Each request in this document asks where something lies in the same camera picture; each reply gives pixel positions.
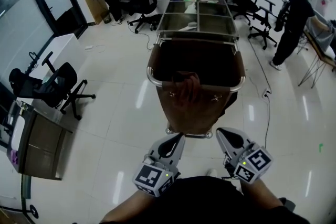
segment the light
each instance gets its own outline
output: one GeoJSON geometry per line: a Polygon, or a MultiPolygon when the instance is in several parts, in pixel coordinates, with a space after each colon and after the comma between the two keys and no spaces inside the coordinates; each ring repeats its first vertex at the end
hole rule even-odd
{"type": "Polygon", "coordinates": [[[139,109],[142,106],[143,99],[145,97],[145,93],[146,93],[146,90],[147,90],[147,86],[148,86],[148,80],[146,79],[146,80],[143,81],[143,83],[141,85],[140,92],[139,92],[139,95],[138,95],[138,99],[136,100],[135,107],[137,109],[139,109]]]}
{"type": "Polygon", "coordinates": [[[254,107],[253,105],[248,105],[248,112],[250,115],[250,121],[254,121],[254,107]]]}
{"type": "Polygon", "coordinates": [[[308,197],[308,194],[309,194],[310,181],[311,181],[311,170],[309,171],[309,175],[308,175],[308,184],[307,184],[307,189],[306,189],[306,197],[308,197]]]}
{"type": "Polygon", "coordinates": [[[307,119],[307,121],[309,121],[309,114],[308,114],[308,107],[307,107],[306,97],[303,96],[302,99],[303,99],[303,105],[305,107],[306,119],[307,119]]]}
{"type": "Polygon", "coordinates": [[[116,185],[114,187],[114,194],[113,194],[113,199],[112,199],[112,202],[114,205],[118,205],[119,203],[119,196],[120,196],[121,184],[122,184],[123,178],[124,178],[124,172],[118,172],[117,181],[115,183],[116,185]]]}

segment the purple object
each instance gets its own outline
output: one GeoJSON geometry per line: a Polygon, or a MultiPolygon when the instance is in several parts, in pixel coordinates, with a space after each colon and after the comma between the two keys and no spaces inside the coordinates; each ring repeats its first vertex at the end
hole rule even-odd
{"type": "Polygon", "coordinates": [[[15,151],[15,150],[12,150],[11,151],[11,158],[12,158],[12,163],[13,164],[17,164],[18,163],[18,158],[17,158],[17,155],[16,155],[16,153],[17,153],[17,151],[15,151]]]}

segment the office chair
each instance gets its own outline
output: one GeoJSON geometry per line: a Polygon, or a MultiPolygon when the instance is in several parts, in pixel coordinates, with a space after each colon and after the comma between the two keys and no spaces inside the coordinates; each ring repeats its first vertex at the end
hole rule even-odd
{"type": "Polygon", "coordinates": [[[247,16],[253,16],[254,13],[259,11],[259,7],[257,6],[257,1],[254,2],[251,0],[232,0],[233,3],[237,4],[235,16],[233,16],[233,20],[235,20],[238,16],[242,15],[248,20],[248,25],[251,25],[251,20],[247,16]]]}
{"type": "Polygon", "coordinates": [[[158,3],[157,0],[127,0],[122,1],[126,3],[125,9],[128,9],[130,13],[141,13],[141,17],[134,21],[127,21],[130,26],[133,26],[134,23],[138,23],[135,33],[137,34],[138,29],[144,23],[152,24],[152,18],[146,17],[145,14],[152,13],[156,9],[156,5],[158,3]]]}
{"type": "Polygon", "coordinates": [[[265,17],[262,17],[259,14],[253,13],[253,20],[254,19],[259,20],[261,25],[265,25],[265,29],[260,30],[255,26],[251,26],[250,30],[254,29],[254,30],[257,30],[258,32],[255,33],[255,34],[249,34],[248,35],[248,39],[251,39],[251,37],[262,36],[264,38],[264,43],[265,43],[265,45],[263,46],[263,50],[266,50],[266,48],[267,48],[267,39],[272,40],[275,43],[275,45],[274,45],[275,48],[278,46],[278,43],[273,38],[271,38],[269,36],[269,32],[272,29],[272,27],[271,27],[271,24],[268,21],[268,17],[269,17],[270,14],[275,17],[275,15],[272,13],[272,7],[275,6],[275,4],[271,1],[269,1],[269,0],[265,0],[265,1],[269,3],[269,10],[260,6],[260,9],[262,9],[265,12],[265,17]]]}
{"type": "Polygon", "coordinates": [[[42,66],[47,64],[52,71],[51,78],[45,83],[42,83],[43,81],[40,79],[32,78],[29,75],[22,73],[17,68],[11,71],[9,81],[13,89],[13,94],[16,97],[21,98],[41,99],[52,108],[57,108],[62,100],[66,100],[65,104],[60,109],[61,113],[66,114],[64,109],[71,103],[74,117],[77,120],[81,120],[82,117],[77,115],[76,99],[95,99],[96,95],[78,94],[82,85],[88,84],[87,80],[82,80],[75,90],[71,92],[71,89],[77,83],[77,74],[68,62],[63,64],[58,70],[55,70],[49,61],[52,54],[53,52],[50,52],[42,62],[42,66]]]}

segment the black sleeve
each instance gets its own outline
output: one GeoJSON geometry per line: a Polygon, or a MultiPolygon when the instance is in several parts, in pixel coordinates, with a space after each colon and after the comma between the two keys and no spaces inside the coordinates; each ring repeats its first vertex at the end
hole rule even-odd
{"type": "Polygon", "coordinates": [[[315,16],[315,12],[314,12],[312,6],[310,5],[310,3],[308,3],[308,7],[307,7],[307,16],[308,16],[308,18],[315,16]]]}
{"type": "Polygon", "coordinates": [[[261,217],[265,223],[295,223],[295,224],[309,224],[307,220],[289,211],[285,206],[280,206],[271,210],[262,212],[261,217]]]}

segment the wooden panel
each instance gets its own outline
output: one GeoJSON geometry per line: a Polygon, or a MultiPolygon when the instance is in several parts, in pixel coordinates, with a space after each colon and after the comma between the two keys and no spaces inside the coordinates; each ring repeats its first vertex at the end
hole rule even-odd
{"type": "Polygon", "coordinates": [[[41,150],[56,153],[62,128],[41,115],[37,115],[30,133],[29,144],[41,150]]]}
{"type": "Polygon", "coordinates": [[[85,1],[95,19],[96,24],[100,24],[103,18],[105,18],[109,13],[106,2],[104,0],[85,1]]]}
{"type": "Polygon", "coordinates": [[[24,174],[28,176],[54,179],[54,153],[28,146],[24,174]]]}

